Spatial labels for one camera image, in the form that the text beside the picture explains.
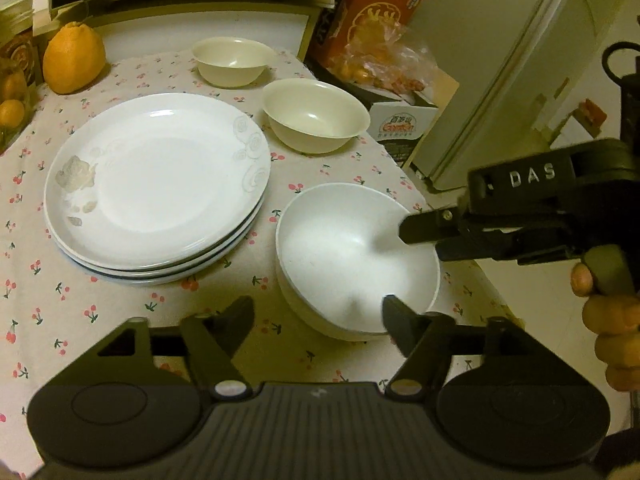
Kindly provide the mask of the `person's right hand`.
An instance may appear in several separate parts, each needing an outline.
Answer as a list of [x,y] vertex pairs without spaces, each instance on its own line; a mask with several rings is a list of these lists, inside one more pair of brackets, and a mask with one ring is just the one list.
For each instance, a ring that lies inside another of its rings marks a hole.
[[570,286],[585,298],[582,322],[597,335],[594,353],[606,365],[606,382],[616,391],[634,392],[640,384],[639,296],[603,296],[594,291],[593,276],[583,263],[570,274]]

